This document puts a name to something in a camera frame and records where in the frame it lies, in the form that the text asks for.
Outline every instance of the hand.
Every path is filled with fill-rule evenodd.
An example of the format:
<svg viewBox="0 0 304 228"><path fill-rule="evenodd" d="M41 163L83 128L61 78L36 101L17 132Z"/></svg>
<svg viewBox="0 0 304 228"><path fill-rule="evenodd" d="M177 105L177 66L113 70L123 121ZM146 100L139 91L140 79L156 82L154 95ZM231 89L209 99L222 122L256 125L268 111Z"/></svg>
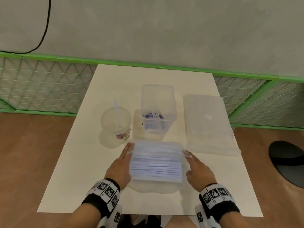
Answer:
<svg viewBox="0 0 304 228"><path fill-rule="evenodd" d="M117 158L112 165L107 169L105 178L113 179L117 182L120 190L123 190L127 184L131 181L131 175L129 174L129 165L132 154L129 151L134 149L134 143L128 142L119 158Z"/></svg>
<svg viewBox="0 0 304 228"><path fill-rule="evenodd" d="M186 157L186 160L190 165L190 170L186 173L190 185L198 192L201 192L207 185L217 183L212 170L191 152L187 152L193 157Z"/></svg>

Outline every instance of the gray wall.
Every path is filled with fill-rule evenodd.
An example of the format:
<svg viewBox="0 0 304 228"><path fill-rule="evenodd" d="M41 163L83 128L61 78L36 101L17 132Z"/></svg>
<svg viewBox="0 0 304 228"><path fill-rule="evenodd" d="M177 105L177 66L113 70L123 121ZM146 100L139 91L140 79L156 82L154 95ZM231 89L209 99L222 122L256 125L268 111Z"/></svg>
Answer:
<svg viewBox="0 0 304 228"><path fill-rule="evenodd" d="M27 51L48 0L0 0L0 49ZM304 0L53 0L35 53L304 77Z"/></svg>

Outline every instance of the black round object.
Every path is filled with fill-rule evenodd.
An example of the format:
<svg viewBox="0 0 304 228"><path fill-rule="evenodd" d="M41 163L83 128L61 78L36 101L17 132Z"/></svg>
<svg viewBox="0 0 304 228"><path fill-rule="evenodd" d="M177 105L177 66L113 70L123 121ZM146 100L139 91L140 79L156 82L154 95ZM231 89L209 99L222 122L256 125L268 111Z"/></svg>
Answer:
<svg viewBox="0 0 304 228"><path fill-rule="evenodd" d="M304 188L304 151L286 141L269 146L270 159L278 172L292 184Z"/></svg>

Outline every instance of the person's right hand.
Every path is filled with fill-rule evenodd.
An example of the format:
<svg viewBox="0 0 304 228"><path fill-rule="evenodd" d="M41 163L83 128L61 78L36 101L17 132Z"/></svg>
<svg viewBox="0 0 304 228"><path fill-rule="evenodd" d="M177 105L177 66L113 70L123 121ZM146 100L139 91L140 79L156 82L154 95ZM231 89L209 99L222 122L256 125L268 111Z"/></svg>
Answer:
<svg viewBox="0 0 304 228"><path fill-rule="evenodd" d="M212 170L191 152L187 152L193 157L186 157L190 165L190 170L186 173L190 185L198 192L201 192L207 185L217 183Z"/></svg>

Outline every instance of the wooden floor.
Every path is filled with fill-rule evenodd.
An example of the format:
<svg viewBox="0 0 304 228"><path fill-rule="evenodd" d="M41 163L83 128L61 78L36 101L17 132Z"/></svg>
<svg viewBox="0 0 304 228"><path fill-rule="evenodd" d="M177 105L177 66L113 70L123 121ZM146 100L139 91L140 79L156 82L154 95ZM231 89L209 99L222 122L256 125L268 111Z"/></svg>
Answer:
<svg viewBox="0 0 304 228"><path fill-rule="evenodd" d="M74 118L0 113L0 227L59 226L69 214L36 213ZM304 227L304 189L286 181L272 166L268 146L289 141L304 149L304 132L237 128L242 151L264 218L254 227ZM174 216L167 228L195 227Z"/></svg>

